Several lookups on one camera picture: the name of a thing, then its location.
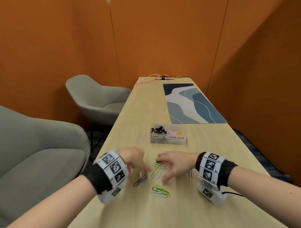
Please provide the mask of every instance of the floor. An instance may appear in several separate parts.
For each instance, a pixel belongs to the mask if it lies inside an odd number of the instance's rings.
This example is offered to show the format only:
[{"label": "floor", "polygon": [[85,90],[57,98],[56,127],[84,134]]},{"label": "floor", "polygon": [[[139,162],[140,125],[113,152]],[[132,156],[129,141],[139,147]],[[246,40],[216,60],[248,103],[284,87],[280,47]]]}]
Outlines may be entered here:
[{"label": "floor", "polygon": [[[90,161],[94,161],[105,142],[110,128],[96,129],[93,131],[93,151],[90,155]],[[257,158],[261,165],[267,170],[267,172],[274,178],[292,183],[289,175],[279,172],[263,155],[262,153],[239,131],[234,130],[238,137],[243,141],[246,147],[251,151],[251,153]],[[91,131],[86,131],[88,138],[91,140]]]}]

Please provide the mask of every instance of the desk mat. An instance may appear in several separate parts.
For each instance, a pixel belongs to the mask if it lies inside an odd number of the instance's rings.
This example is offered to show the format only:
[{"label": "desk mat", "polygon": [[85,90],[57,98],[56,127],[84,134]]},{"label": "desk mat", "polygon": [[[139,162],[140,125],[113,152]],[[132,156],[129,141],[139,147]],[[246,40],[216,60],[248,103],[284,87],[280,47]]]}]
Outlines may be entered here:
[{"label": "desk mat", "polygon": [[192,83],[163,84],[173,124],[224,124],[227,121]]}]

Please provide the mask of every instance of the clear plastic container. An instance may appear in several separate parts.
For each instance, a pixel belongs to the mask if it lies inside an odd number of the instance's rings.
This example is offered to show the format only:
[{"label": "clear plastic container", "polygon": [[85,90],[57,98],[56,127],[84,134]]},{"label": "clear plastic container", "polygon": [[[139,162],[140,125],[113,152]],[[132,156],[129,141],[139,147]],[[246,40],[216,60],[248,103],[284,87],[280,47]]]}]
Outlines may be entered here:
[{"label": "clear plastic container", "polygon": [[150,127],[150,142],[151,143],[167,143],[167,136],[168,134],[155,134],[151,132],[152,128],[159,128],[160,126],[163,127],[164,130],[168,131],[167,124],[152,124]]},{"label": "clear plastic container", "polygon": [[[184,124],[169,124],[167,131],[167,143],[170,144],[185,144],[186,143],[186,132]],[[182,134],[172,134],[170,131],[173,132],[182,132]]]},{"label": "clear plastic container", "polygon": [[[166,130],[167,134],[155,134],[151,132],[152,128],[160,126]],[[173,132],[182,132],[182,134],[171,134]],[[170,143],[170,144],[185,144],[187,135],[183,124],[158,124],[154,123],[150,127],[150,142],[151,143]]]}]

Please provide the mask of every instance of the gray armchair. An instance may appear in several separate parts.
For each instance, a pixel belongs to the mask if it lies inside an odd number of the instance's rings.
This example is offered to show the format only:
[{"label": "gray armchair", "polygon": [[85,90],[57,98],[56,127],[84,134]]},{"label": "gray armchair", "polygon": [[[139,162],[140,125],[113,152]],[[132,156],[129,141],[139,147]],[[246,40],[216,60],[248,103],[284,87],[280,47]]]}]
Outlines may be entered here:
[{"label": "gray armchair", "polygon": [[0,106],[0,227],[73,180],[89,156],[80,126]]},{"label": "gray armchair", "polygon": [[66,88],[84,116],[99,125],[114,125],[131,93],[128,88],[100,85],[87,75],[68,79]]}]

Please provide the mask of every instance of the table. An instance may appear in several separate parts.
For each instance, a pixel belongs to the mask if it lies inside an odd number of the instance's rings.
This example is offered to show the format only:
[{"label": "table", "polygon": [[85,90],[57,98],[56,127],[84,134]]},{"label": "table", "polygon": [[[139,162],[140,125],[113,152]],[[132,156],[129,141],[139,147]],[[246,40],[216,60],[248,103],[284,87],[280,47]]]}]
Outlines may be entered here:
[{"label": "table", "polygon": [[[150,143],[151,123],[170,123],[163,83],[166,82],[135,85],[98,157],[112,149],[137,146],[145,150],[144,161],[151,164],[159,152],[166,150],[192,153],[210,151],[239,166],[268,175],[228,124],[185,125],[185,145]],[[190,78],[175,78],[168,83],[194,84]],[[134,170],[127,179],[126,188],[107,205],[95,197],[69,227],[286,227],[240,196],[229,194],[222,206],[214,205],[198,192],[199,177],[195,169],[193,182],[189,182],[186,174],[181,179],[171,179],[163,186],[172,194],[168,198],[150,195],[152,186],[162,184],[161,178],[148,179],[138,187],[133,187],[140,175],[144,173]]]}]

